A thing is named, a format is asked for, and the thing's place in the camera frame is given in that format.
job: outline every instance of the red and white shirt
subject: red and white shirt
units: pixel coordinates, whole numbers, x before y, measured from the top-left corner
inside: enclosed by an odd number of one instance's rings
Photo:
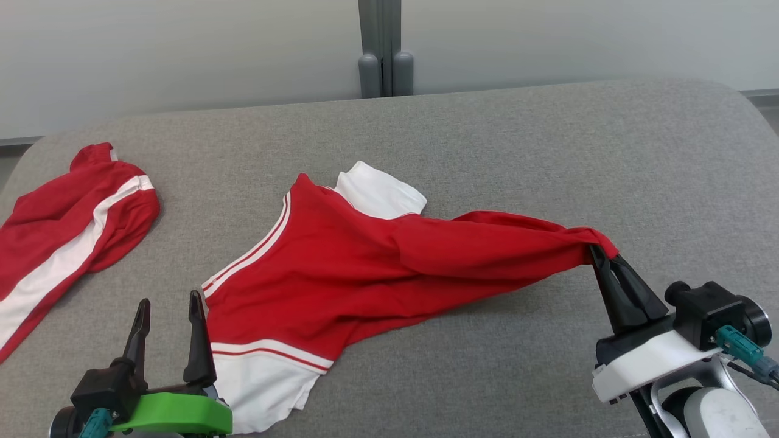
[[[133,249],[159,213],[149,177],[109,143],[84,147],[67,174],[21,196],[0,227],[0,362],[79,277]]]
[[[592,228],[489,211],[444,221],[419,215],[426,202],[361,161],[335,189],[300,174],[268,235],[203,284],[234,433],[303,409],[349,344],[589,263],[590,244],[618,253]]]

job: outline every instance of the white fabric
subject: white fabric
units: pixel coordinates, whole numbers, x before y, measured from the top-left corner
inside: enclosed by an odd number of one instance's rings
[[[214,386],[233,411],[233,433],[262,432],[303,409],[308,392],[323,371],[255,351],[244,355],[213,354],[219,378]]]
[[[70,242],[57,248],[46,261],[26,275],[0,302],[0,348],[19,329],[38,303],[76,272],[94,251],[103,234],[108,209],[139,190],[153,189],[149,177],[134,176],[94,208],[92,221]]]
[[[346,198],[355,210],[381,219],[419,214],[428,203],[414,187],[362,161],[350,171],[341,172],[333,190]]]

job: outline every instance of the white cuff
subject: white cuff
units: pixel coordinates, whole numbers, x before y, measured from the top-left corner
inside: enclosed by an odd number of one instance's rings
[[[419,214],[428,202],[414,187],[362,161],[338,175],[334,190],[355,210],[381,219]]]

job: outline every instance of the green plastic part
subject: green plastic part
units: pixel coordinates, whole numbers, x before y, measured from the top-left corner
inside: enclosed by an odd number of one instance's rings
[[[226,435],[233,432],[233,413],[224,404],[203,395],[146,394],[141,396],[129,421],[111,427],[112,432],[127,429]]]

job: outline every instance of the gray cushion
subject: gray cushion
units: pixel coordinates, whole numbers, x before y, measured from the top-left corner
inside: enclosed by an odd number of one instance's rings
[[[122,353],[144,297],[146,378],[179,383],[189,289],[265,235],[299,172],[332,186],[357,160],[418,188],[427,215],[506,210],[596,227],[658,294],[675,280],[714,280],[779,320],[779,141],[746,99],[714,83],[124,118],[31,147],[0,196],[0,220],[80,147],[104,141],[148,173],[163,212],[134,251],[79,281],[0,365],[3,436],[45,436],[84,371]],[[347,348],[305,410],[267,435],[642,436],[629,402],[603,405],[590,387],[595,341],[607,335],[592,269],[580,267]],[[735,378],[779,435],[775,391]]]

